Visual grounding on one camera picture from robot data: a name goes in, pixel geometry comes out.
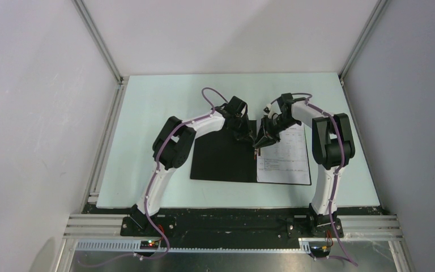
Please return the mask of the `left aluminium corner post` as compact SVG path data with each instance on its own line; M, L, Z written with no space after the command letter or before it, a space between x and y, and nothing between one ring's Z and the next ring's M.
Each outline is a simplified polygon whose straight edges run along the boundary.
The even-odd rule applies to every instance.
M91 39L96 45L97 50L101 54L105 64L107 65L109 71L111 72L113 78L118 84L123 82L123 76L120 73L110 50L108 49L85 1L83 0L72 0L75 9L80 16L84 26L86 27Z

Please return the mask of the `white table form sheet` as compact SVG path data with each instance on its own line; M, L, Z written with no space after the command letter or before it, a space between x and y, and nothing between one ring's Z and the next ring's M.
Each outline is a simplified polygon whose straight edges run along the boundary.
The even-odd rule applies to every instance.
M293 125L280 133L280 142L261 148L257 160L257 182L265 184L312 184L305 130Z

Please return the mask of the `controller board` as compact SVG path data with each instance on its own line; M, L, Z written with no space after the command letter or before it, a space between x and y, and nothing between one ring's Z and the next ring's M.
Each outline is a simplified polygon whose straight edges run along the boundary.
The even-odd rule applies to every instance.
M159 240L142 240L140 242L139 249L159 249L160 247L160 241Z
M309 255L315 259L327 259L330 251L323 246L311 246Z

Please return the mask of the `red and black folder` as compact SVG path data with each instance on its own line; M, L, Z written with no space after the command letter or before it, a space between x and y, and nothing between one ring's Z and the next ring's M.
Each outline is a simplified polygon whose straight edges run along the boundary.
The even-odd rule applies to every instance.
M199 137L194 142L190 178L259 183L254 150L251 143L236 141L227 129Z

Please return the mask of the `aluminium corner post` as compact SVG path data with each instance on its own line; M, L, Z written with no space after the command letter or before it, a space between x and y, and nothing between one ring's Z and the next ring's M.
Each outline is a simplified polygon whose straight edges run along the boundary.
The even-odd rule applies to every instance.
M369 15L367 21L365 22L365 25L361 30L357 38L357 41L355 42L353 48L351 49L351 52L348 55L339 73L339 79L342 84L344 84L345 78L347 77L350 69L352 68L353 64L357 60L365 44L371 37L372 32L376 28L379 20L382 18L390 2L391 1L389 0L379 0L376 2L375 6L373 7L371 14Z
M107 65L109 71L111 72L113 78L118 84L123 82L123 76L120 73L110 50L108 49L85 1L83 0L72 0L75 9L80 16L84 26L86 27L91 39L96 45L97 50L101 54L105 64Z

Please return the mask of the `right aluminium corner post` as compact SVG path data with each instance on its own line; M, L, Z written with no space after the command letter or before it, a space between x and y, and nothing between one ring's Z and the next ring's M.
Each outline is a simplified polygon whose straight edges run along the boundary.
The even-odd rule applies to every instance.
M339 79L342 84L344 84L345 78L347 77L350 69L352 68L353 64L357 60L365 44L371 37L372 32L376 28L379 20L382 18L390 2L391 1L389 0L379 0L376 2L375 6L373 7L371 14L369 15L367 21L365 22L365 25L361 30L357 38L357 41L355 42L353 48L351 49L351 52L348 55L339 73Z

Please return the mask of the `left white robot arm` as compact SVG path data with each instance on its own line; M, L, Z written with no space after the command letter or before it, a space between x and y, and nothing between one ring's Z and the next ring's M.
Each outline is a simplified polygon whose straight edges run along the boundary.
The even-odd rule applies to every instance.
M212 105L202 116L168 118L152 145L156 168L139 201L131 207L130 218L141 235L155 231L156 220L151 216L160 210L164 191L176 169L187 161L194 141L223 128L231 130L239 141L254 140L246 102L234 96L221 106Z

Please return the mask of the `aluminium frame rail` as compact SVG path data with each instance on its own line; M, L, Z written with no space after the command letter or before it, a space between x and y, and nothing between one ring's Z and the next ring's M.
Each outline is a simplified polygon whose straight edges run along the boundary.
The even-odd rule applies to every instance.
M395 215L339 208L337 234L305 208L161 209L141 229L128 209L69 217L54 271L414 271Z

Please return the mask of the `right controller board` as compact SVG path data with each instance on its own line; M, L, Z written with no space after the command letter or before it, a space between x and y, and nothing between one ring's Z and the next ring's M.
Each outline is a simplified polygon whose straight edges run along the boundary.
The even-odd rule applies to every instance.
M327 259L330 251L323 246L311 246L309 255L315 259Z

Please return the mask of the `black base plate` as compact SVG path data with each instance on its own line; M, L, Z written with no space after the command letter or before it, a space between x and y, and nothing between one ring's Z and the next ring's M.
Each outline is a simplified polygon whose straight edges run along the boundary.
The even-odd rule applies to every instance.
M140 229L131 209L93 209L70 216L65 236L87 239L87 249L145 252L306 252L309 242L383 239L397 229L395 217L381 207L341 207L338 224L311 227L307 208L284 209L167 209ZM159 240L159 249L139 249L142 240Z

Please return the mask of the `left controller board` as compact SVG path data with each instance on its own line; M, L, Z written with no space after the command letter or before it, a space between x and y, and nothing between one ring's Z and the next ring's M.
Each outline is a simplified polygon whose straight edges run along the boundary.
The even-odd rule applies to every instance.
M159 249L160 247L160 241L159 240L142 240L140 242L139 249Z

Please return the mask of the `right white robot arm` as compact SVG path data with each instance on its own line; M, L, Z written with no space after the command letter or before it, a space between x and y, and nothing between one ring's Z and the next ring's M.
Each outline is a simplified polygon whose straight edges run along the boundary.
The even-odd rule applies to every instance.
M277 98L280 113L269 103L264 108L254 148L260 149L280 141L279 134L293 125L306 125L312 130L312 155L318 164L318 178L306 229L313 236L322 236L338 224L335 197L342 172L356 149L347 114L331 114L308 98L293 98L285 93Z

